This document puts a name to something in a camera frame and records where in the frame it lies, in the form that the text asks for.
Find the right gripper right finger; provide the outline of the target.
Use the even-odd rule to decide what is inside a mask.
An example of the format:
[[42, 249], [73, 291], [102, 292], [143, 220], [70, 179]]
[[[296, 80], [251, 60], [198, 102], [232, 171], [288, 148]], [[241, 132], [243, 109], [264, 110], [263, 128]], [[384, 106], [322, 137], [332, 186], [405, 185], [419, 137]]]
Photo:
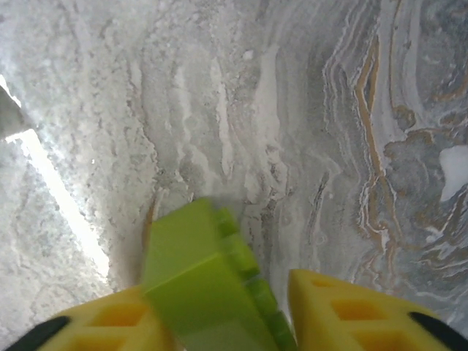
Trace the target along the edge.
[[288, 303], [299, 351], [450, 351], [411, 317], [416, 303], [292, 269]]

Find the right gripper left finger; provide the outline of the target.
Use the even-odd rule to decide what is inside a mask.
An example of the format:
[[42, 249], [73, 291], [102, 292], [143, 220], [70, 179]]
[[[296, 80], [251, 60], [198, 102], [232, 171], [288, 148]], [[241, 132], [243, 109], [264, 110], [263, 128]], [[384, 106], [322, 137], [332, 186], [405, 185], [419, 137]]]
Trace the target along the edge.
[[176, 351], [175, 342], [137, 285], [61, 311], [5, 351]]

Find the green lego brick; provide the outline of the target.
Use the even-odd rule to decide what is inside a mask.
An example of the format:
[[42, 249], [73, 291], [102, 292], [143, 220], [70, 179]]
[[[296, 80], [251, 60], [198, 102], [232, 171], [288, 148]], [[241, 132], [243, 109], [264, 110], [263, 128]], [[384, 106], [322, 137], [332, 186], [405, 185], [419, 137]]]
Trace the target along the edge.
[[237, 221], [206, 197], [151, 224], [141, 285], [186, 351], [298, 351]]

